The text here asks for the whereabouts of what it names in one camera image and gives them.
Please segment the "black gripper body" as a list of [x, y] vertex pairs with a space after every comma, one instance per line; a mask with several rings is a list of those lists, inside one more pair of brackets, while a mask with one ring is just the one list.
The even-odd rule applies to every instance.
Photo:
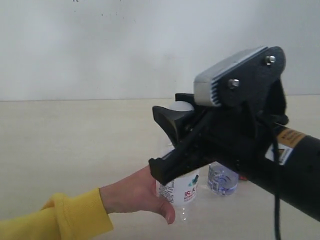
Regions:
[[211, 163], [218, 162], [248, 180], [275, 179], [275, 163], [264, 157], [275, 138], [268, 116], [255, 113], [247, 102], [222, 108], [197, 105], [192, 93], [176, 93], [175, 101], [200, 107], [192, 132], [207, 134]]

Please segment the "yellow sleeve forearm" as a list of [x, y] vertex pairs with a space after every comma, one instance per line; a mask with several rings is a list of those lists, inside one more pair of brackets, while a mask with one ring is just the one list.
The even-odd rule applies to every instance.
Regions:
[[96, 188], [76, 197], [56, 193], [36, 212], [0, 222], [2, 240], [91, 240], [114, 229]]

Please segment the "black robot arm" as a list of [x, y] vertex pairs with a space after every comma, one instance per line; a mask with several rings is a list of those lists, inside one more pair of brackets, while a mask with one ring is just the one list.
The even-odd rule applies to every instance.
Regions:
[[161, 184], [217, 162], [246, 177], [315, 220], [320, 218], [320, 141], [288, 128], [285, 114], [254, 112], [248, 102], [235, 107], [196, 104], [190, 93], [176, 102], [189, 110], [154, 106], [154, 121], [174, 149], [149, 161]]

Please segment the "person's bare hand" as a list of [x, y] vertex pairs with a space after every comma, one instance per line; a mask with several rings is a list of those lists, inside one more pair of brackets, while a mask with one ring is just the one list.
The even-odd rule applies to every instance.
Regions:
[[99, 194], [107, 214], [152, 212], [162, 216], [169, 225], [176, 219], [172, 204], [156, 195], [156, 180], [148, 165], [115, 183], [100, 187]]

